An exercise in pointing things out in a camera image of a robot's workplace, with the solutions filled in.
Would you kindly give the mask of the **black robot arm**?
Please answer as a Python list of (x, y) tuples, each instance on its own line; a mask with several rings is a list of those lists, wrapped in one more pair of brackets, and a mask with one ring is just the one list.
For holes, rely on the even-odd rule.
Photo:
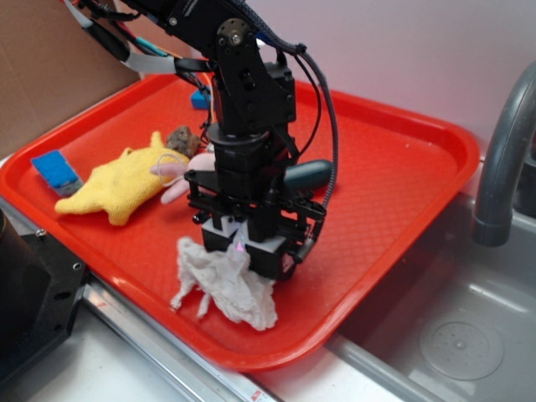
[[(288, 126), (296, 119), (296, 86), (286, 59), (292, 56), (309, 75), (319, 111), (331, 111), (325, 79), (302, 44), (279, 38), (242, 1), (131, 1), (125, 13), (97, 1), (66, 4), (78, 24), (129, 69), (176, 75), (191, 83), (212, 75), (205, 95), (214, 110), (205, 137), (214, 148), (211, 167), (190, 167), (182, 175), (189, 205), (197, 209), (209, 251), (240, 240), (257, 274), (291, 278), (317, 242), (325, 204), (313, 200), (318, 188), (332, 189), (334, 161), (301, 162)], [(140, 16), (200, 53), (199, 59), (157, 53), (146, 45), (129, 49), (126, 30), (116, 26)]]

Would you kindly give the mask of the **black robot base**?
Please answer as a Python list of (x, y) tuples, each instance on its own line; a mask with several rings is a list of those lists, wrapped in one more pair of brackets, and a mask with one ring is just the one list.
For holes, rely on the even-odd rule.
[(2, 387), (70, 336), (86, 277), (53, 235), (20, 235), (1, 214)]

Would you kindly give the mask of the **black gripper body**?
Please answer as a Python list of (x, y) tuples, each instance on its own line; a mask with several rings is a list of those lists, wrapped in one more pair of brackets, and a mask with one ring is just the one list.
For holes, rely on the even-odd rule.
[(220, 228), (224, 216), (247, 224), (250, 240), (276, 235), (304, 243), (316, 241), (326, 218), (326, 207), (312, 191), (284, 184), (286, 170), (300, 164), (288, 147), (292, 139), (267, 132), (248, 139), (214, 141), (215, 170), (187, 172), (188, 203), (214, 218)]

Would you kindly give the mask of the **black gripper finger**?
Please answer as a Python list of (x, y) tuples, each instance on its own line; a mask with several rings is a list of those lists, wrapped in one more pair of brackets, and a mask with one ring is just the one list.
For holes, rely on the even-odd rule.
[(204, 247), (207, 251), (226, 251), (233, 242), (239, 223), (233, 218), (224, 216), (220, 220), (220, 228), (214, 218), (209, 218), (202, 225)]
[(276, 281), (288, 281), (293, 276), (297, 265), (294, 240), (280, 235), (261, 242), (247, 240), (246, 250), (250, 255), (250, 269), (257, 274)]

